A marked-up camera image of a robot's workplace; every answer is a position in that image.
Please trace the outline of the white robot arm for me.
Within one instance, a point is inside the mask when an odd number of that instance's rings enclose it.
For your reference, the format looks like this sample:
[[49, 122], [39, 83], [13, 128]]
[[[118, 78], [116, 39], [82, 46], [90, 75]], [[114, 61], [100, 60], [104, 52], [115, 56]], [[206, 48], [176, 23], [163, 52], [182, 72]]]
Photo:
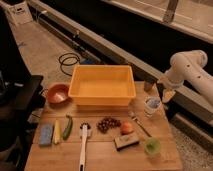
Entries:
[[204, 70], [208, 56], [203, 50], [178, 52], [170, 58], [170, 68], [158, 79], [168, 90], [180, 88], [189, 82], [213, 105], [213, 76]]

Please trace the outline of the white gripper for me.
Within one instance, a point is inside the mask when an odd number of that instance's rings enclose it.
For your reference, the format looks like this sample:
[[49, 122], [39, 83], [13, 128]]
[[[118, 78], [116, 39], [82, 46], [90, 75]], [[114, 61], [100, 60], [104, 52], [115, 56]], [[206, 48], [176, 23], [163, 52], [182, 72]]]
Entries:
[[176, 94], [173, 84], [165, 76], [162, 76], [157, 83], [163, 85], [162, 102], [168, 103]]

